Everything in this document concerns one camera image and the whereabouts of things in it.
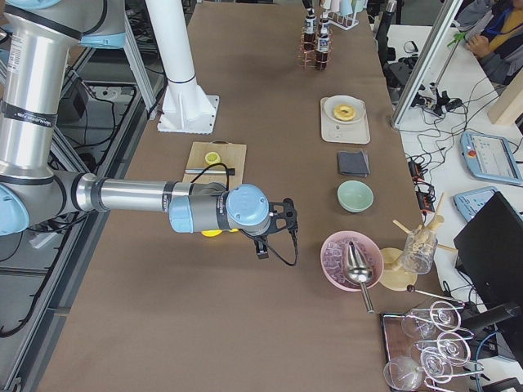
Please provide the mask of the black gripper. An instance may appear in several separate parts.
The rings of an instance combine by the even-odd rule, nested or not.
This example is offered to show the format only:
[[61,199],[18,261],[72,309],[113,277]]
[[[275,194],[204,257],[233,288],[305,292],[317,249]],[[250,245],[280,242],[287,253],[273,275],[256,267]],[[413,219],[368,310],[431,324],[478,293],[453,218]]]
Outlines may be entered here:
[[268,236],[287,230],[293,244],[294,260],[299,258],[298,250],[298,222],[297,210],[291,198],[285,198],[281,203],[269,202],[269,226],[262,234],[253,236],[253,243],[256,248],[257,258],[263,260],[269,257],[272,252],[278,259],[284,258],[269,244]]

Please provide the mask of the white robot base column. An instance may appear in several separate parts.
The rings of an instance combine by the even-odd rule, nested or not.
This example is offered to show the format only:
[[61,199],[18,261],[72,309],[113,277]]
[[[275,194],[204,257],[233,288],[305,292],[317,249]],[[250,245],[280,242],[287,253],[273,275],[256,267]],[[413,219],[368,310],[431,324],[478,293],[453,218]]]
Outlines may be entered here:
[[168,80],[158,130],[209,135],[219,97],[208,96],[197,82],[181,2],[151,0],[146,6]]

